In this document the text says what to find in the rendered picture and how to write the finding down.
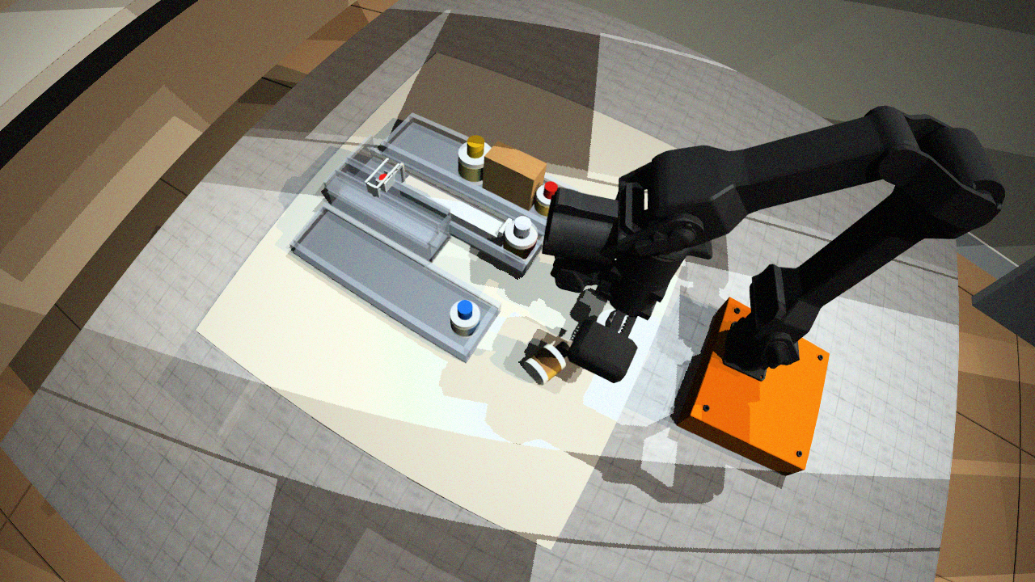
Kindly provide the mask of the white jar with orange label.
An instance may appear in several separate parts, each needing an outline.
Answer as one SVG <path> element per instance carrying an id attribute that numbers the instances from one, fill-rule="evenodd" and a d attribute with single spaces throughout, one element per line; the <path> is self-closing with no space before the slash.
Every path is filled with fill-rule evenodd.
<path id="1" fill-rule="evenodd" d="M 524 362 L 527 373 L 531 375 L 540 386 L 544 386 L 561 369 L 566 367 L 564 358 L 567 356 L 569 346 L 561 340 L 557 346 L 548 344 L 539 349 L 539 352 L 531 355 L 529 360 Z"/>

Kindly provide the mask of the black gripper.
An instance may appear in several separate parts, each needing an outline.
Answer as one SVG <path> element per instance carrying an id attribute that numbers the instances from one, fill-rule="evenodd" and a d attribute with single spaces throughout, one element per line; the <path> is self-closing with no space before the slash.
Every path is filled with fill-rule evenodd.
<path id="1" fill-rule="evenodd" d="M 635 326 L 637 316 L 649 321 L 654 305 L 663 301 L 670 281 L 661 286 L 644 286 L 626 273 L 621 262 L 621 252 L 611 268 L 610 292 L 600 292 L 616 309 L 609 327 L 598 321 L 585 321 L 574 336 L 567 351 L 567 360 L 596 373 L 611 383 L 622 381 L 635 358 L 635 340 L 628 338 Z M 626 316 L 627 314 L 627 316 Z M 624 327 L 618 334 L 623 320 Z"/>

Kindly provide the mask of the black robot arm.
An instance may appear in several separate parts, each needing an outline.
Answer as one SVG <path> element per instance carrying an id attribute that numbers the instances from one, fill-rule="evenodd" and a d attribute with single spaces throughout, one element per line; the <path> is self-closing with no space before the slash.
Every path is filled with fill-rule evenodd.
<path id="1" fill-rule="evenodd" d="M 609 293 L 620 252 L 629 277 L 661 286 L 687 255 L 712 259 L 712 240 L 748 214 L 877 180 L 892 194 L 828 246 L 751 277 L 751 312 L 732 322 L 722 363 L 764 381 L 768 368 L 800 360 L 798 340 L 823 305 L 921 240 L 955 239 L 1002 210 L 1005 190 L 973 132 L 879 106 L 746 149 L 663 151 L 619 178 L 616 200 L 557 188 L 541 254 L 555 256 L 557 287 L 574 293 Z"/>

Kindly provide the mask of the white jar with blue lid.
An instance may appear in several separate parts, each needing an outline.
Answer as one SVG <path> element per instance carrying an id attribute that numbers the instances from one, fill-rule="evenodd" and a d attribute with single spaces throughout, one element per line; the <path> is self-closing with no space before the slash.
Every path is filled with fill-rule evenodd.
<path id="1" fill-rule="evenodd" d="M 450 326 L 454 334 L 471 338 L 479 327 L 479 308 L 471 301 L 459 301 L 450 311 Z"/>

